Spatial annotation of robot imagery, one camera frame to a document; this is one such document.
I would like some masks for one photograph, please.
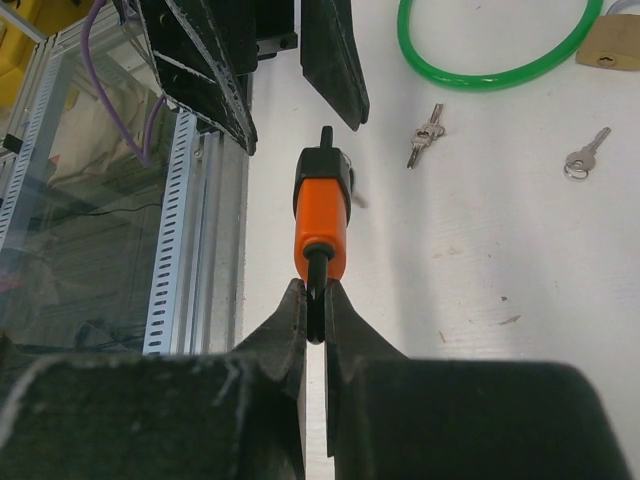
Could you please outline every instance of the yellow object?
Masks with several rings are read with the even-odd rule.
[[[0,45],[2,45],[5,33],[7,33],[7,27],[4,26],[4,22],[0,22]]]
[[[84,18],[92,0],[75,6],[71,0],[21,0],[9,4],[16,12],[45,35],[53,35]],[[13,105],[29,65],[35,42],[9,20],[0,16],[6,33],[0,43],[0,107]]]

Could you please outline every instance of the green tube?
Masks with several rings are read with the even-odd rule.
[[[569,56],[580,47],[589,30],[591,30],[593,22],[595,22],[602,11],[602,3],[603,0],[588,0],[587,8],[584,15],[582,15],[580,23],[578,23],[578,26],[560,45],[538,60],[506,72],[490,75],[459,75],[445,72],[427,63],[420,54],[416,52],[413,43],[411,43],[409,25],[413,0],[400,0],[400,8],[398,10],[398,42],[409,65],[433,83],[445,87],[478,92],[515,87],[516,85],[521,85],[547,73],[569,58]]]

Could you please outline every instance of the brass padlock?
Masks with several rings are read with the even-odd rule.
[[[640,70],[640,15],[598,17],[576,60],[611,70]]]

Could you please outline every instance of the white table surface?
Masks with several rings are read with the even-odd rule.
[[[640,73],[570,59],[510,90],[446,90],[402,57],[397,0],[352,1],[371,99],[358,133],[304,80],[298,52],[261,63],[255,77],[260,141],[250,170],[244,334],[296,275],[295,166],[333,125],[370,202],[354,210],[348,231],[344,285],[359,313],[412,357],[575,365],[640,472]],[[416,0],[414,42],[445,69],[504,70],[553,48],[585,4]],[[446,105],[448,135],[408,171],[413,132],[436,102]],[[568,181],[565,157],[605,126],[613,133],[591,178]],[[308,478],[332,478],[321,347],[310,346],[308,360]]]

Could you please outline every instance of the key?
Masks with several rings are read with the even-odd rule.
[[[585,180],[589,176],[589,172],[596,166],[596,152],[598,148],[600,148],[600,145],[602,145],[610,133],[611,129],[609,127],[602,129],[593,142],[582,150],[569,155],[564,166],[565,173],[571,178]]]
[[[431,146],[431,144],[433,143],[433,137],[424,130],[418,130],[416,131],[416,136],[413,137],[411,143],[413,143],[413,151],[411,152],[409,163],[407,163],[407,168],[409,170],[412,170],[418,166],[420,155],[424,150]]]
[[[407,168],[409,170],[418,166],[420,155],[424,150],[429,148],[433,142],[446,134],[447,131],[442,125],[440,125],[440,116],[442,115],[443,108],[444,105],[442,103],[436,104],[433,109],[433,113],[431,114],[431,118],[429,119],[429,123],[416,130],[416,134],[411,142],[413,143],[413,151],[411,152],[409,163],[407,163]]]

